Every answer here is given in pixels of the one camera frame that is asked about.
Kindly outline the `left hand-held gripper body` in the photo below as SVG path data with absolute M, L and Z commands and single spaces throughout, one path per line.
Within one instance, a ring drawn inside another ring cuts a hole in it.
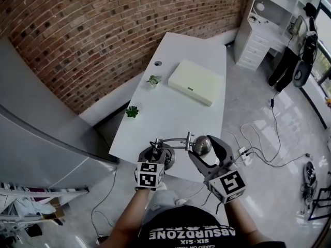
M 138 189 L 155 191 L 164 177 L 163 163 L 138 162 L 135 177 Z

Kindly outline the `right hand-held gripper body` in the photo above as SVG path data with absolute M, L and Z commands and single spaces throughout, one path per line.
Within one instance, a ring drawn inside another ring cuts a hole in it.
M 235 165 L 219 167 L 209 172 L 204 183 L 222 204 L 227 204 L 243 195 L 246 184 L 242 171 Z

